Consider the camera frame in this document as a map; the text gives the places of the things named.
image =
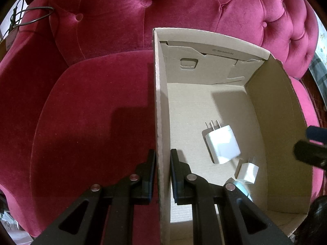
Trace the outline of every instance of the wire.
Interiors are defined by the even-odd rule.
[[[19,18],[20,18],[20,19],[22,18],[22,10],[23,10],[23,8],[24,8],[24,2],[25,2],[25,0],[22,0],[22,8],[21,8],[21,12],[20,12],[20,15],[19,15]]]
[[[34,20],[31,20],[31,21],[29,21],[29,22],[25,22],[25,23],[19,23],[19,24],[15,24],[14,26],[13,26],[13,28],[15,28],[15,27],[20,27],[20,26],[26,26],[26,25],[28,25],[28,24],[32,24],[32,23],[34,23],[34,22],[36,22],[36,21],[39,21],[39,20],[41,20],[41,19],[43,19],[43,18],[46,18],[46,17],[48,17],[49,15],[51,15],[53,12],[54,12],[54,8],[53,7],[51,7],[51,6],[38,6],[38,7],[32,7],[32,8],[27,8],[27,9],[24,9],[24,10],[22,10],[22,11],[20,11],[20,12],[17,12],[17,14],[19,14],[19,13],[21,13],[21,12],[25,12],[25,11],[30,11],[30,10],[38,10],[38,9],[45,9],[45,10],[51,10],[48,14],[46,14],[46,15],[44,15],[44,16],[42,16],[42,17],[39,17],[39,18],[37,18],[37,19],[34,19]]]
[[[34,23],[36,21],[39,21],[39,20],[41,20],[43,18],[46,18],[46,17],[50,16],[55,10],[51,6],[37,6],[37,7],[27,8],[27,9],[21,10],[19,12],[16,12],[16,10],[15,10],[16,8],[14,8],[14,13],[10,17],[10,22],[11,22],[10,27],[9,27],[9,29],[7,29],[7,31],[2,36],[2,39],[0,40],[0,43],[4,41],[5,35],[7,34],[7,32],[10,32],[11,30],[13,30],[16,27],[26,26],[26,25],[32,24],[32,23]],[[28,22],[25,22],[25,23],[19,23],[19,21],[23,19],[23,17],[21,17],[22,12],[31,11],[31,10],[40,10],[40,9],[49,10],[49,13],[44,15],[44,16],[41,16],[41,17],[39,17],[37,19],[31,20],[31,21],[28,21]],[[18,20],[16,20],[16,15],[17,14],[20,14],[20,18]]]

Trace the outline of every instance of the metal pin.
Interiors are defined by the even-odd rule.
[[[195,174],[188,174],[186,176],[186,178],[189,180],[189,181],[195,181],[197,179],[197,176]]]
[[[101,189],[101,186],[99,184],[93,184],[91,186],[91,191],[99,191]]]
[[[131,181],[138,181],[140,179],[140,176],[137,174],[132,174],[130,175],[130,180]]]
[[[251,158],[249,158],[248,163],[253,163],[254,162],[254,157],[252,158],[252,161],[250,161]]]
[[[229,191],[233,191],[233,190],[235,190],[235,185],[233,184],[233,183],[227,183],[226,185],[225,185],[225,188],[227,189],[227,190],[229,190]]]
[[[216,121],[217,121],[217,123],[218,123],[218,125],[219,125],[219,128],[221,128],[220,123],[218,122],[218,120],[216,120]]]
[[[211,125],[212,129],[215,130],[214,122],[211,121],[211,123],[209,123],[209,124]]]

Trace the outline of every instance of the white power adapter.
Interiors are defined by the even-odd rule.
[[[240,172],[237,175],[237,180],[246,184],[254,184],[258,174],[259,167],[251,162],[243,163]]]
[[[213,131],[208,133],[205,139],[214,163],[224,164],[239,156],[241,152],[231,127],[229,125],[221,127],[218,121],[217,123],[219,128],[217,126],[215,129],[214,122],[211,121],[210,125]]]

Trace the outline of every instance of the plaid fabric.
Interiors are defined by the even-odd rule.
[[[317,53],[315,53],[309,65],[309,70],[319,88],[325,107],[327,108],[327,67],[321,61]]]

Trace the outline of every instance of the tufted upholstery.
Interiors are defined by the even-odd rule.
[[[249,41],[270,50],[295,78],[306,71],[318,37],[306,0],[31,3],[40,5],[55,7],[55,13],[22,28],[0,63],[0,103],[6,108],[0,111],[0,188],[34,236],[89,185],[117,182],[154,148],[154,27]],[[24,21],[33,14],[40,11],[25,14]],[[292,83],[307,123],[315,123],[306,92]],[[127,130],[128,146],[120,139]],[[320,183],[320,173],[314,174],[313,195]],[[135,244],[159,244],[158,205],[151,209],[135,208]]]
[[[69,65],[149,50],[154,27],[183,27],[262,46],[283,62],[290,76],[300,78],[318,38],[306,0],[50,0],[50,5],[57,11],[50,17],[51,29]]]
[[[31,6],[46,4],[35,0]],[[24,21],[42,14],[29,11]],[[29,184],[33,138],[43,105],[66,68],[47,19],[21,27],[0,63],[0,189],[14,218],[34,236],[40,228]]]

